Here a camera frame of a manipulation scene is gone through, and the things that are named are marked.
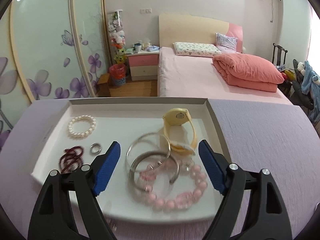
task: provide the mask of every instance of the plush toy tower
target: plush toy tower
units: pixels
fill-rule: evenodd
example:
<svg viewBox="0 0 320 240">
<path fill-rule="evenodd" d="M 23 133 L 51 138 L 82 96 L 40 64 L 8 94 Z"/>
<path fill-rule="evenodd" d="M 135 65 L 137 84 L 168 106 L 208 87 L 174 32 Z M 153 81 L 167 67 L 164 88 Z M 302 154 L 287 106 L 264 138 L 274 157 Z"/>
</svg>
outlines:
<svg viewBox="0 0 320 240">
<path fill-rule="evenodd" d="M 121 20 L 121 12 L 123 10 L 115 10 L 107 12 L 108 34 L 110 40 L 111 57 L 113 63 L 125 63 L 125 37 Z"/>
</svg>

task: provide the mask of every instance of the purple tablecloth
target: purple tablecloth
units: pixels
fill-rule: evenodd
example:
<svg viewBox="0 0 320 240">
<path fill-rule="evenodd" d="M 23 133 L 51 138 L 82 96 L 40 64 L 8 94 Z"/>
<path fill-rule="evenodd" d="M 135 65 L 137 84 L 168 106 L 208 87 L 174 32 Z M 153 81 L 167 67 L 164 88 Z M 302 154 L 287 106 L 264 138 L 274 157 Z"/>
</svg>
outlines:
<svg viewBox="0 0 320 240">
<path fill-rule="evenodd" d="M 0 153 L 0 203 L 17 229 L 27 237 L 31 213 L 40 186 L 30 176 L 28 163 L 48 121 L 68 102 L 66 99 L 33 103 L 12 130 Z M 269 168 L 286 204 L 292 234 L 296 236 L 320 201 L 317 183 L 320 140 L 299 107 L 234 100 L 210 100 L 225 137 L 231 160 L 243 169 Z M 241 209 L 235 232 L 241 229 Z M 79 211 L 75 211 L 79 222 Z M 211 221 L 181 225 L 141 225 L 117 221 L 116 237 L 122 239 L 201 239 Z M 79 232 L 84 226 L 77 223 Z"/>
</svg>

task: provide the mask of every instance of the cable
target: cable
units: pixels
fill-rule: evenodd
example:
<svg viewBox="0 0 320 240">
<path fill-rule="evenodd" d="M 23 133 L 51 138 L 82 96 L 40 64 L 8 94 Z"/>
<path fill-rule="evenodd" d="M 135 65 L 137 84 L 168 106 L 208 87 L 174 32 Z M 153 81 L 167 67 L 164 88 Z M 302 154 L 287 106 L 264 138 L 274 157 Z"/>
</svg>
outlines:
<svg viewBox="0 0 320 240">
<path fill-rule="evenodd" d="M 273 0 L 271 0 L 271 9 L 272 9 L 272 19 L 271 19 L 271 23 L 273 23 Z"/>
</svg>

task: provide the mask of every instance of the mug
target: mug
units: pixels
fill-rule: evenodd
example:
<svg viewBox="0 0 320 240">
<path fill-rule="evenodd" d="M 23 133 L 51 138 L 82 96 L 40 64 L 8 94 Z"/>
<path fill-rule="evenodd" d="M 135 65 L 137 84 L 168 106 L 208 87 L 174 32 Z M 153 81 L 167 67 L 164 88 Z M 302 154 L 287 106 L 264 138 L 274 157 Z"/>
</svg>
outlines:
<svg viewBox="0 0 320 240">
<path fill-rule="evenodd" d="M 142 45 L 140 43 L 137 43 L 134 45 L 134 48 L 136 50 L 136 53 L 139 53 L 141 52 Z"/>
</svg>

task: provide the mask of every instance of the pink bed sheet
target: pink bed sheet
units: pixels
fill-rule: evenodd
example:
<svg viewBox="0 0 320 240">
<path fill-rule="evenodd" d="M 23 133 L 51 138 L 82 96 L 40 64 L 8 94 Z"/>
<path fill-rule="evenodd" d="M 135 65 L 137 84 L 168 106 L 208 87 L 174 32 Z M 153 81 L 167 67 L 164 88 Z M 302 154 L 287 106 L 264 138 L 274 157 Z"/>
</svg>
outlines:
<svg viewBox="0 0 320 240">
<path fill-rule="evenodd" d="M 292 104 L 279 89 L 272 93 L 229 86 L 211 58 L 176 56 L 174 50 L 167 47 L 160 51 L 158 96 Z"/>
</svg>

